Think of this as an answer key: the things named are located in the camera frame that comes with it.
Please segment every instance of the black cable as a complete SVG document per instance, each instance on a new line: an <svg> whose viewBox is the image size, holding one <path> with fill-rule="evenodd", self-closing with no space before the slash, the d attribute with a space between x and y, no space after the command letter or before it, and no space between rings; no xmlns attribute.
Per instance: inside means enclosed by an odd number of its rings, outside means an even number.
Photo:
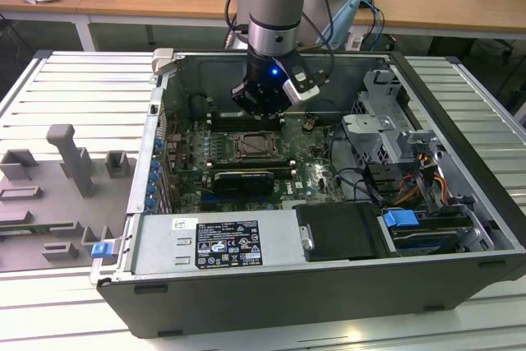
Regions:
<svg viewBox="0 0 526 351"><path fill-rule="evenodd" d="M231 30L236 30L237 27L233 25L233 23L230 21L230 16L228 15L229 14L229 9L230 9L230 3L232 2L232 0L227 0L224 4L224 20L225 22L227 23L228 27L231 29Z"/></svg>
<svg viewBox="0 0 526 351"><path fill-rule="evenodd" d="M517 65L514 67L514 69L513 69L513 70L510 72L510 74L506 77L506 79L505 79L504 82L502 83L501 87L499 88L499 90L498 90L498 91L496 92L496 94L495 94L495 97L496 97L496 98L498 98L498 97L501 95L503 89L506 87L506 84L508 84L508 81L510 81L510 78L513 77L513 75L515 74L515 72L519 70L519 67L520 67L520 65L522 65L522 63L524 62L524 60L526 60L526 55L524 55L524 56L520 59L519 63L517 63Z"/></svg>
<svg viewBox="0 0 526 351"><path fill-rule="evenodd" d="M342 114L342 116L344 114L348 113L348 111L343 111L343 109L341 107L339 107L335 102L333 102L330 99L326 99L326 98L319 98L319 99L313 100L311 102L311 104L309 104L309 106L314 106L315 104L320 103L320 102L326 102L326 103L330 104L336 110L338 110L338 113ZM305 113L307 113L307 114L312 113L312 111L309 111L309 106L307 106L307 108L305 109Z"/></svg>
<svg viewBox="0 0 526 351"><path fill-rule="evenodd" d="M13 26L11 21L9 21L7 18L5 18L2 14L0 14L0 17L11 27L12 31L16 33L16 35L18 36L20 41L22 43L24 43L24 45L31 51L31 53L34 53L35 51L31 48L31 46L29 44L27 44L27 42L24 40L24 38L21 36L21 34L18 33L18 30L15 29L15 26Z"/></svg>
<svg viewBox="0 0 526 351"><path fill-rule="evenodd" d="M238 37L238 40L241 41L244 44L248 44L248 40L241 36L236 30L238 29L234 24L230 21L229 9L230 9L230 3L232 0L227 0L224 4L224 20L227 23L229 29L236 33L236 37Z"/></svg>
<svg viewBox="0 0 526 351"><path fill-rule="evenodd" d="M375 1L374 0L371 0L371 5L375 6ZM371 29L369 29L367 34L363 37L362 42L365 42L365 40L367 40L369 38L369 36L371 35L372 31L375 29L375 26L376 26L376 13L375 13L375 11L372 8L370 8L370 9L371 9L371 13L372 13L372 25L371 25Z"/></svg>
<svg viewBox="0 0 526 351"><path fill-rule="evenodd" d="M330 76L336 67L335 52L330 47L329 42L327 41L325 36L320 32L320 30L316 27L316 25L314 25L314 22L311 21L311 19L307 16L307 14L302 12L302 16L305 19L305 21L307 21L307 23L311 26L311 28L318 34L321 42L327 47L327 51L329 51L330 65L329 65L329 69L327 70L326 74L327 76Z"/></svg>
<svg viewBox="0 0 526 351"><path fill-rule="evenodd" d="M327 16L329 17L329 27L330 27L330 33L329 33L329 37L327 38L327 43L330 44L330 41L335 35L335 21L333 20L333 17L332 17L332 11L330 10L329 0L325 0L325 7L327 9Z"/></svg>
<svg viewBox="0 0 526 351"><path fill-rule="evenodd" d="M329 146L329 163L330 163L330 167L339 176L339 179L341 180L341 182L343 182L344 184L349 185L350 187L358 189L360 192L363 192L364 194L366 194L367 196L372 198L371 193L369 193L369 191L367 189L359 187L355 182L349 181L347 178L345 178L344 176L341 175L341 173L346 171L346 170L354 170L354 171L356 171L356 169L359 169L359 168L343 168L343 169L340 169L340 170L336 170L335 164L333 163L333 160L332 160L332 150L333 150L333 148L335 146L336 135L338 134L338 132L339 132L339 130L341 128L342 128L342 124L339 123L338 126L336 127L335 131L333 132L333 135L332 135L331 139L330 139L330 146Z"/></svg>

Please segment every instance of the cable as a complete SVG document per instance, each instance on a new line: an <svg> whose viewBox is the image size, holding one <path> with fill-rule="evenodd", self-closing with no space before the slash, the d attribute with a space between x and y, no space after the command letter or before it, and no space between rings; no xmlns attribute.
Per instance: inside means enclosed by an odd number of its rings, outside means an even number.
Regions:
<svg viewBox="0 0 526 351"><path fill-rule="evenodd" d="M376 10L378 10L378 12L381 14L381 28L380 28L380 31L378 32L378 35L375 38L375 41L372 43L371 51L375 48L375 45L378 42L378 40L380 39L381 34L384 31L384 26L385 26L384 12L382 10L380 10L379 8L377 8Z"/></svg>
<svg viewBox="0 0 526 351"><path fill-rule="evenodd" d="M327 43L329 43L330 45L330 41L332 40L335 34L335 21L333 20L333 17L332 17L332 11L330 10L329 0L325 0L325 8L327 9L327 16L329 17L330 33L329 33L329 37L327 38Z"/></svg>
<svg viewBox="0 0 526 351"><path fill-rule="evenodd" d="M21 36L20 33L18 33L18 30L15 29L15 26L11 23L11 21L9 21L7 18L5 18L2 14L0 14L0 17L5 21L7 22L7 24L11 27L11 29L13 29L13 31L16 33L16 35L18 36L18 38L20 39L20 41L22 43L24 43L24 45L31 51L31 53L34 53L35 51L33 50L33 48L27 44L27 42L24 40L24 38Z"/></svg>
<svg viewBox="0 0 526 351"><path fill-rule="evenodd" d="M302 16L305 19L305 21L307 21L307 23L311 26L311 28L318 34L321 42L327 47L327 51L329 51L330 65L329 65L329 69L327 70L326 75L330 76L336 66L335 52L330 47L329 42L327 41L325 36L320 32L320 30L316 27L316 25L314 25L314 22L311 21L311 19L307 16L307 14L305 14L305 12L302 12Z"/></svg>
<svg viewBox="0 0 526 351"><path fill-rule="evenodd" d="M372 46L371 46L371 51L372 51L375 48L376 43L378 42L378 39L381 36L381 32L384 30L385 16L384 16L383 11L380 10L378 7L375 7L372 3L368 2L367 0L362 0L362 2L364 2L365 4L367 4L369 6L369 8L371 8L371 10L373 12L373 15L375 16L375 21L378 22L378 26L377 26L377 30L376 30L376 36L375 36L375 39L374 39L374 41L372 43ZM371 32L372 32L372 29L370 29L370 32L366 35L366 37L363 39L363 41L365 41L369 37L369 34Z"/></svg>
<svg viewBox="0 0 526 351"><path fill-rule="evenodd" d="M508 74L508 76L506 77L506 79L505 79L504 82L502 83L502 85L501 85L501 87L499 88L499 90L495 93L495 97L496 97L496 98L498 98L498 97L501 95L503 89L506 87L506 84L508 84L508 81L510 81L510 78L515 74L515 72L519 70L519 67L520 67L520 65L522 65L522 63L524 62L524 60L526 60L526 55L524 55L524 56L520 59L519 63L517 63L517 65L515 65L514 69L510 72L510 74Z"/></svg>
<svg viewBox="0 0 526 351"><path fill-rule="evenodd" d="M229 14L229 9L230 9L230 3L231 2L232 2L232 0L227 0L225 2L225 4L224 4L224 20L227 23L229 29L236 33L236 37L238 37L238 40L241 41L244 44L248 44L248 40L245 37L241 36L238 32L236 32L238 27L234 26L234 24L230 21L230 16L228 14Z"/></svg>
<svg viewBox="0 0 526 351"><path fill-rule="evenodd" d="M231 30L236 30L236 26L234 26L233 23L230 21L230 16L229 16L229 9L230 9L231 2L232 0L227 0L224 4L224 20Z"/></svg>

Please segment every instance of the desk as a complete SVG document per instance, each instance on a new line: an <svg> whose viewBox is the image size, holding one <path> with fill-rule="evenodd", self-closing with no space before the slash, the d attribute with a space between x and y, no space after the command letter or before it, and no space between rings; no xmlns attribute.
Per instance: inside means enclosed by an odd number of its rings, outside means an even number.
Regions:
<svg viewBox="0 0 526 351"><path fill-rule="evenodd" d="M375 0L385 33L526 39L526 0ZM356 25L370 24L360 10Z"/></svg>
<svg viewBox="0 0 526 351"><path fill-rule="evenodd" d="M82 47L94 51L90 23L226 27L225 0L59 0L32 6L0 0L0 12L18 20L75 24ZM385 33L493 39L526 39L524 0L375 0L385 13ZM360 10L364 31L371 13Z"/></svg>

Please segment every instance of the wire bundle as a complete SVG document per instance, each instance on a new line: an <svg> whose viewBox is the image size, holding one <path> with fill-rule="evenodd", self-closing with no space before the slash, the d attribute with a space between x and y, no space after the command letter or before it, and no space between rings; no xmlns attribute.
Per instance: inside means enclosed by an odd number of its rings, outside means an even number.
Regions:
<svg viewBox="0 0 526 351"><path fill-rule="evenodd" d="M367 40L367 38L371 35L372 31L376 27L376 36L371 45L371 51L373 51L375 49L376 44L378 43L378 39L381 37L381 33L384 30L385 16L384 16L384 12L380 10L378 7L376 7L373 3L369 2L368 0L361 0L361 1L371 9L371 12L373 15L373 22L372 22L371 29L367 32L366 36L363 38L363 41Z"/></svg>

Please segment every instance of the table leg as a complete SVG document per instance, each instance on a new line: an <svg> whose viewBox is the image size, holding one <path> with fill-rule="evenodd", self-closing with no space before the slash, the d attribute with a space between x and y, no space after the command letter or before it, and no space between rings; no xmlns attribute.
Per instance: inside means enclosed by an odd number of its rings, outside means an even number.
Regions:
<svg viewBox="0 0 526 351"><path fill-rule="evenodd" d="M146 28L146 38L148 39L148 44L155 44L154 27L152 25L145 25L145 28Z"/></svg>
<svg viewBox="0 0 526 351"><path fill-rule="evenodd" d="M73 23L81 40L82 49L84 51L99 51L94 38L91 36L90 18L88 18L88 16L77 15Z"/></svg>

